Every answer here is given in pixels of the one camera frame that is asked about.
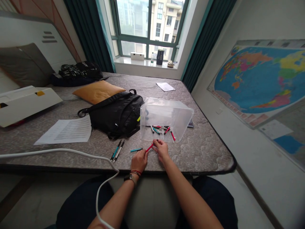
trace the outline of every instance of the phone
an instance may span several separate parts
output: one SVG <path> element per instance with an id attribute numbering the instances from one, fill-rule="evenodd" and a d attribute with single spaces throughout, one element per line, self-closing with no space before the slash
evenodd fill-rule
<path id="1" fill-rule="evenodd" d="M 192 120 L 190 121 L 190 123 L 188 124 L 187 127 L 189 127 L 189 128 L 194 128 L 194 124 L 193 124 L 193 121 L 192 121 Z"/>

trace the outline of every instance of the white headboard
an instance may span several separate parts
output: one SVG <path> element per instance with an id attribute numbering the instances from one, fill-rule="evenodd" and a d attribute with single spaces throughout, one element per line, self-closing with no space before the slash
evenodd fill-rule
<path id="1" fill-rule="evenodd" d="M 35 43 L 55 72 L 63 64 L 76 64 L 56 27 L 49 19 L 0 11 L 0 47 Z M 0 93 L 19 88 L 0 69 Z"/>

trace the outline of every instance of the window sill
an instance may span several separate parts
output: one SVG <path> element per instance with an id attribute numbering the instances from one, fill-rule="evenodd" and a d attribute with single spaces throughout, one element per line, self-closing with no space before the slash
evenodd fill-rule
<path id="1" fill-rule="evenodd" d="M 156 61 L 153 61 L 153 65 L 151 65 L 150 60 L 131 60 L 130 57 L 119 57 L 114 60 L 115 64 L 122 64 L 122 65 L 136 65 L 136 66 L 144 66 L 144 67 L 152 67 L 152 68 L 163 68 L 168 70 L 177 70 L 177 65 L 173 68 L 169 68 L 167 66 L 167 62 L 163 61 L 162 65 L 157 65 Z"/>

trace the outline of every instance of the floor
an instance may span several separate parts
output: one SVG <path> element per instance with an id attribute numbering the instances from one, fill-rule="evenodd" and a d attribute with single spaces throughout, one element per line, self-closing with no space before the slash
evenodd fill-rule
<path id="1" fill-rule="evenodd" d="M 54 224 L 65 199 L 81 183 L 94 176 L 55 173 L 40 175 L 0 223 L 0 229 L 43 229 Z M 273 228 L 238 172 L 211 177 L 222 182 L 234 197 L 239 228 Z M 122 182 L 122 177 L 116 177 L 110 183 L 116 191 Z M 4 187 L 4 183 L 7 184 L 8 179 L 5 175 L 0 175 L 0 186 Z M 5 192 L 1 188 L 1 197 Z M 179 210 L 166 176 L 144 177 L 133 193 L 125 218 L 131 229 L 174 228 Z"/>

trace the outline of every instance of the curtain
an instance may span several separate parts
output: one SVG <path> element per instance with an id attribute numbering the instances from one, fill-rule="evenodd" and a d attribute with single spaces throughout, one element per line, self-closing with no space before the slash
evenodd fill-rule
<path id="1" fill-rule="evenodd" d="M 93 0 L 64 0 L 87 61 L 95 62 L 103 72 L 114 73 L 115 66 L 102 17 Z"/>
<path id="2" fill-rule="evenodd" d="M 184 72 L 182 81 L 190 92 L 194 89 L 197 79 L 214 47 L 236 0 L 210 0 Z"/>

